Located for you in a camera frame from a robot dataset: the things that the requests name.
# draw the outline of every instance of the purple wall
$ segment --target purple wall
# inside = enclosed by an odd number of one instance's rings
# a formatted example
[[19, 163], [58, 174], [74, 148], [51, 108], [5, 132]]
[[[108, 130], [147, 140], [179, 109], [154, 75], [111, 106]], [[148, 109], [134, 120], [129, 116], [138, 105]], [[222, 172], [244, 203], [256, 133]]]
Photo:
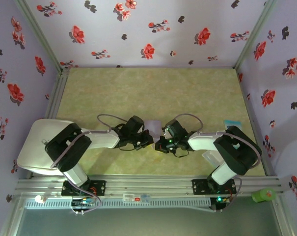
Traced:
[[278, 1], [239, 74], [264, 141], [260, 145], [287, 189], [285, 198], [297, 226], [297, 0]]
[[32, 123], [45, 114], [56, 69], [12, 0], [0, 1], [0, 50], [1, 231], [17, 180], [26, 176], [14, 163]]

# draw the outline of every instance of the green object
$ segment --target green object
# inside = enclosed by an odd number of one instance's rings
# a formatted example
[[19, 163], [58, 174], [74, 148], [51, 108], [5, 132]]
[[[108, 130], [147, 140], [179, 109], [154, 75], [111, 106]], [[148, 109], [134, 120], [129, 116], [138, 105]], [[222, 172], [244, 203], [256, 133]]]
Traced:
[[252, 199], [256, 203], [271, 201], [276, 198], [276, 192], [272, 188], [263, 188], [252, 193]]

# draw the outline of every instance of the metal bracket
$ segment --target metal bracket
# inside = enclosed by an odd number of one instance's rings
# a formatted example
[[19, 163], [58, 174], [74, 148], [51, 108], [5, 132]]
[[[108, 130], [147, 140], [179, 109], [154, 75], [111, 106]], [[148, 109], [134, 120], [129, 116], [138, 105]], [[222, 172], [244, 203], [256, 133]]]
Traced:
[[[91, 180], [89, 185], [86, 187], [86, 189], [96, 194], [97, 196], [104, 196], [105, 190], [106, 190], [106, 181], [104, 180]], [[61, 191], [61, 196], [63, 197], [77, 197], [77, 196], [90, 196], [89, 194], [86, 194], [84, 192], [81, 192], [74, 188], [69, 181], [64, 181]]]
[[221, 191], [214, 193], [207, 184], [207, 179], [193, 179], [192, 180], [192, 189], [194, 195], [212, 195], [212, 194], [221, 194], [221, 195], [230, 195], [236, 194], [236, 185], [233, 179], [228, 180], [222, 187]]

